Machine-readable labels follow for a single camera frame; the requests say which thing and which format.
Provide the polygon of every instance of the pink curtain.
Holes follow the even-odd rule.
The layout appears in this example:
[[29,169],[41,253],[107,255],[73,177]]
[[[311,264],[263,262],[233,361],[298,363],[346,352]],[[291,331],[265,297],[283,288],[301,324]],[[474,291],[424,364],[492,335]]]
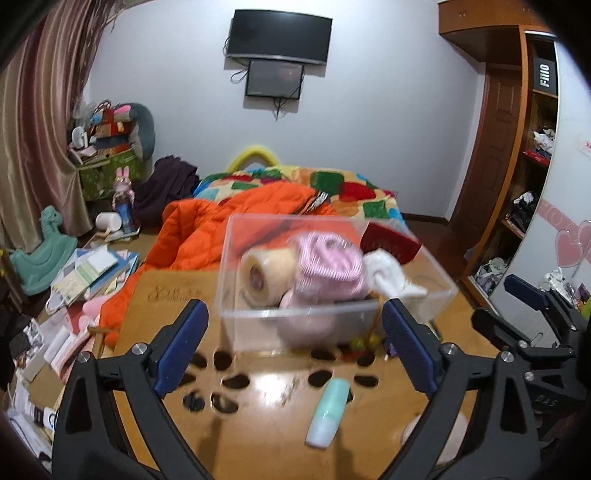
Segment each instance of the pink curtain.
[[114,0],[63,0],[0,75],[0,240],[30,252],[41,211],[54,205],[62,230],[92,228],[67,129]]

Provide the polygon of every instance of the teal rocking horse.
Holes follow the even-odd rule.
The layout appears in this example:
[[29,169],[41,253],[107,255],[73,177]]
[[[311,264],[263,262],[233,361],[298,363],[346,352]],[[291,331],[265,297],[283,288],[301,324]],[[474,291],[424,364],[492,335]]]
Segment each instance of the teal rocking horse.
[[63,218],[53,205],[43,209],[40,222],[43,243],[32,254],[19,249],[10,256],[22,289],[29,296],[49,288],[77,245],[76,238],[58,230]]

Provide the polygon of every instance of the small monitor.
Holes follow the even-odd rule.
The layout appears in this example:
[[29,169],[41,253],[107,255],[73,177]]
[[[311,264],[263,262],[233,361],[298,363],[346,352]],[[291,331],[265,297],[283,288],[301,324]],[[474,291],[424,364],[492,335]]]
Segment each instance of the small monitor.
[[278,60],[251,60],[246,79],[246,95],[300,98],[304,66]]

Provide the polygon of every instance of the tape roll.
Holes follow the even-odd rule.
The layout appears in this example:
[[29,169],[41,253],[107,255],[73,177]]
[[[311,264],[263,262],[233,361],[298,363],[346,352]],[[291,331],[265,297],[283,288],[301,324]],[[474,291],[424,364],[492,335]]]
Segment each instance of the tape roll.
[[240,276],[247,300],[254,307],[276,307],[296,281],[293,248],[254,248],[244,254]]

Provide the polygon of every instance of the blue gripper pad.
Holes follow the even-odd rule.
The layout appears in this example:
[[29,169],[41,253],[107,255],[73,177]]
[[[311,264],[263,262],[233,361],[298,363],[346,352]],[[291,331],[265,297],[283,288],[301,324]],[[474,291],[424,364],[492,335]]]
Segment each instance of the blue gripper pad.
[[158,361],[154,392],[160,398],[177,389],[187,365],[207,330],[209,322],[207,306],[199,300],[191,300],[191,302],[179,315],[177,322],[182,321],[183,316],[186,316],[186,320]]
[[417,323],[398,299],[384,304],[382,326],[414,389],[431,398],[443,371],[439,340],[428,326]]
[[543,312],[548,308],[546,294],[517,275],[508,275],[505,279],[504,286],[507,293],[510,293],[534,310]]

